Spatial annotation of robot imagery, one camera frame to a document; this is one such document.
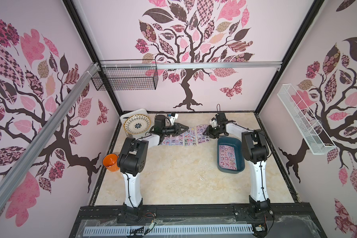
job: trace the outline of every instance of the plastic tray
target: plastic tray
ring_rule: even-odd
[[[224,169],[220,166],[220,145],[228,145],[234,148],[235,163],[237,164],[237,170]],[[233,137],[221,137],[217,142],[217,167],[221,172],[238,174],[245,169],[245,159],[242,155],[242,142]]]

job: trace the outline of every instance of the aluminum rail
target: aluminum rail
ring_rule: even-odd
[[[45,126],[28,145],[21,157],[14,163],[8,174],[0,182],[0,211],[25,177],[33,162],[44,149],[61,121],[66,117],[67,112],[77,100],[86,85],[90,82],[91,76],[98,72],[97,63],[92,64],[82,74],[81,78],[72,88],[71,92],[63,100],[61,105],[46,122]]]
[[[281,61],[250,61],[250,62],[214,62],[214,63],[172,63],[157,64],[157,69],[216,69],[216,68],[254,68],[254,67],[276,67],[280,68]],[[154,67],[155,64],[102,64],[105,69],[115,67]]]

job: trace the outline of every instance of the decorative plate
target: decorative plate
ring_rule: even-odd
[[[146,115],[137,114],[129,117],[124,122],[124,129],[129,134],[140,134],[148,130],[151,125],[151,120]]]

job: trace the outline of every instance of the butterfly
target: butterfly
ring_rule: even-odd
[[[100,116],[98,117],[98,120],[97,120],[97,125],[101,124],[101,123],[106,123],[107,122],[107,112],[108,112],[108,109],[107,107],[105,107],[103,105],[103,103],[98,99],[98,104],[99,104],[99,109],[100,109]]]
[[[241,85],[242,85],[242,79],[238,80],[234,84],[233,88],[220,88],[220,90],[223,93],[226,93],[226,96],[228,96],[231,99],[231,97],[234,96],[234,93],[235,94],[242,94]]]

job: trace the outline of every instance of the beige floor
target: beige floor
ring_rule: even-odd
[[[177,122],[189,127],[208,124],[215,113],[181,113]],[[239,125],[258,129],[253,113],[226,113]],[[114,153],[119,154],[126,134],[121,129]],[[274,157],[267,160],[266,178],[271,202],[294,202]],[[140,175],[143,204],[248,203],[250,170],[239,174],[217,168],[217,140],[196,146],[158,145],[148,149]],[[125,200],[123,176],[106,171],[95,205],[121,205]]]

